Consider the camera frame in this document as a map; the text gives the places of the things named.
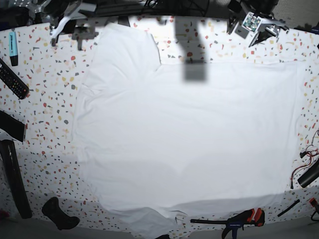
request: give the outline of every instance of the white cloth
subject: white cloth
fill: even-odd
[[[205,80],[185,79],[203,69]],[[304,70],[300,62],[160,65],[150,34],[109,24],[77,96],[81,177],[104,208],[130,215],[126,222],[149,238],[171,230],[176,211],[280,203],[296,156]],[[156,226],[138,214],[145,208],[171,220]]]

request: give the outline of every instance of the black object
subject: black object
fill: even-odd
[[[229,10],[235,13],[240,13],[242,9],[240,2],[238,2],[237,0],[231,0],[227,7]]]
[[[310,24],[305,24],[304,26],[297,26],[294,29],[300,30],[300,31],[306,31],[306,32],[311,32],[313,34],[319,34],[319,22],[317,23],[316,26],[312,27]]]
[[[130,27],[128,16],[119,16],[118,24]]]
[[[0,9],[0,31],[26,26],[29,21],[29,9],[25,7],[11,7]]]
[[[14,203],[23,219],[31,218],[32,212],[24,190],[14,142],[11,140],[0,141],[0,154]]]
[[[64,13],[70,4],[70,0],[52,0],[48,1],[42,9],[42,13],[51,15],[52,17],[58,17]]]
[[[29,93],[29,87],[1,59],[0,59],[0,79],[21,100],[23,100]]]
[[[155,239],[170,239],[170,238],[169,238],[169,235],[162,235],[162,236],[155,238]]]
[[[295,201],[290,207],[288,207],[286,210],[282,211],[281,213],[279,213],[277,215],[277,217],[281,217],[283,214],[285,214],[286,212],[288,212],[291,208],[293,208],[295,205],[297,205],[300,202],[300,200],[298,199],[297,201]]]
[[[198,4],[195,0],[146,0],[144,6],[137,1],[119,1],[109,4],[108,1],[98,0],[95,17],[120,16],[120,15],[176,15],[186,16],[189,12],[197,12],[205,16],[210,1],[201,1]]]
[[[262,227],[265,224],[265,212],[260,208],[257,210],[256,215],[254,217],[254,221],[252,218],[255,214],[255,210],[247,210],[244,211],[226,221],[209,221],[209,220],[196,220],[191,219],[191,223],[199,223],[199,224],[218,224],[218,225],[226,225],[221,238],[225,239],[227,234],[232,231],[233,239],[237,239],[237,231],[239,228],[244,230],[244,225],[255,225],[256,227]]]
[[[317,162],[298,179],[298,182],[300,186],[305,188],[309,184],[311,184],[313,181],[315,181],[318,177],[319,177],[319,160],[317,159]]]
[[[267,40],[269,37],[272,37],[272,36],[273,36],[273,34],[271,34],[270,32],[262,31],[258,35],[256,35],[256,41],[254,42],[254,45],[258,44],[260,42],[263,42],[263,41]]]
[[[87,3],[87,4],[94,4],[94,5],[97,5],[97,0],[82,0],[82,3]],[[96,13],[96,8],[95,8],[95,11],[86,11],[86,10],[79,10],[79,13],[80,14],[83,14],[87,17],[94,17],[95,16],[95,13]]]
[[[307,151],[301,152],[301,153],[300,153],[300,158],[305,157],[306,154],[307,154]]]
[[[40,24],[40,23],[42,23],[41,13],[38,12],[38,13],[35,14],[34,23],[35,23],[35,24]]]
[[[49,199],[42,207],[42,213],[50,218],[59,230],[69,230],[76,227],[80,219],[77,217],[69,217],[59,207],[57,197]]]
[[[318,211],[319,211],[319,206],[318,206],[318,203],[317,203],[317,201],[315,200],[315,198],[311,198],[311,199],[309,200],[309,203],[311,204],[311,206],[313,206],[314,208],[318,209]]]
[[[244,0],[248,5],[252,6],[256,12],[270,15],[279,0]]]
[[[11,66],[17,66],[18,65],[18,55],[10,56]]]
[[[2,111],[0,111],[0,128],[13,138],[23,142],[25,135],[25,124]]]

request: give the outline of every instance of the terrazzo table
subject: terrazzo table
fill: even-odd
[[[95,22],[104,23],[105,19]],[[307,79],[304,83],[305,105],[302,108],[302,124],[299,125],[298,150],[311,141],[318,123],[319,95],[319,36],[290,30],[281,32],[278,42],[270,38],[266,42],[248,48],[236,34],[226,34],[226,22],[210,18],[194,17],[130,17],[130,25],[154,36],[162,64],[254,62],[260,64],[307,60]],[[56,47],[51,47],[49,25],[39,24],[17,28],[19,65],[12,70],[28,84],[30,93],[20,101],[0,83],[0,109],[11,113],[27,124],[25,142],[15,142],[23,183],[27,191],[33,218],[48,220],[41,213],[43,204],[56,195],[60,206],[70,216],[81,219],[79,226],[101,230],[132,232],[129,225],[103,209],[89,186],[79,178],[79,165],[71,141],[76,95],[81,81],[89,69],[99,36],[83,41],[82,51],[70,35],[62,35]],[[8,56],[8,33],[0,32],[0,57],[10,66]],[[314,144],[319,145],[315,137]],[[307,162],[308,158],[292,162],[292,170]],[[318,197],[319,180],[302,189],[294,180],[295,190],[287,190],[281,205],[266,207],[266,223],[285,221],[309,216],[313,209],[308,200]],[[298,204],[284,216],[277,214],[295,200]],[[0,186],[0,208],[16,212],[6,183]],[[229,212],[224,218],[233,216]],[[198,216],[199,219],[218,220],[214,214]],[[178,230],[169,232],[171,238],[181,238],[196,230],[216,230],[222,226],[191,224],[189,218],[178,218]]]

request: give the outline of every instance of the black cable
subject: black cable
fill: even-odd
[[[317,212],[314,212],[314,213],[312,214],[312,216],[311,216],[311,221],[318,223],[319,220],[314,219],[314,215],[315,215],[316,213],[317,213]]]
[[[297,201],[295,201],[290,207],[288,207],[286,210],[282,211],[281,213],[278,214],[277,217],[281,217],[283,214],[285,214],[286,212],[288,212],[291,208],[293,208],[296,204],[298,204],[300,202],[300,200],[298,199]]]
[[[34,25],[35,24],[34,19],[31,16],[29,16],[29,19],[32,21],[32,24]]]
[[[186,6],[186,3],[183,2],[182,0],[178,0],[177,5],[175,7],[176,8],[175,15],[187,16],[189,15],[189,11],[192,10],[192,11],[200,12],[202,16],[206,16],[210,1],[207,0],[207,4],[205,8],[199,6],[194,0],[188,0],[187,3],[189,3],[188,6]]]
[[[308,157],[310,158],[310,162],[309,162],[309,164],[300,166],[300,167],[296,168],[296,169],[293,171],[293,173],[292,173],[292,175],[291,175],[291,179],[290,179],[290,188],[291,188],[291,189],[294,189],[294,176],[296,175],[296,171],[299,170],[299,169],[302,170],[302,169],[304,169],[304,168],[306,168],[306,167],[310,167],[311,164],[312,164],[312,162],[313,162],[313,157],[315,157],[315,156],[317,156],[317,155],[319,154],[318,152],[317,152],[315,155],[312,154],[312,152],[313,152],[313,151],[316,151],[316,150],[308,151],[308,148],[309,148],[310,146],[314,146],[314,139],[315,139],[315,136],[316,136],[316,135],[319,136],[319,129],[317,129],[317,130],[315,131],[315,133],[314,133],[314,135],[313,135],[313,138],[312,138],[312,140],[311,140],[311,144],[309,144],[309,145],[306,147],[306,149],[305,149],[305,154],[303,154],[303,155],[302,155],[302,153],[300,154],[300,157],[301,157],[301,158],[303,158],[304,156],[308,156]]]

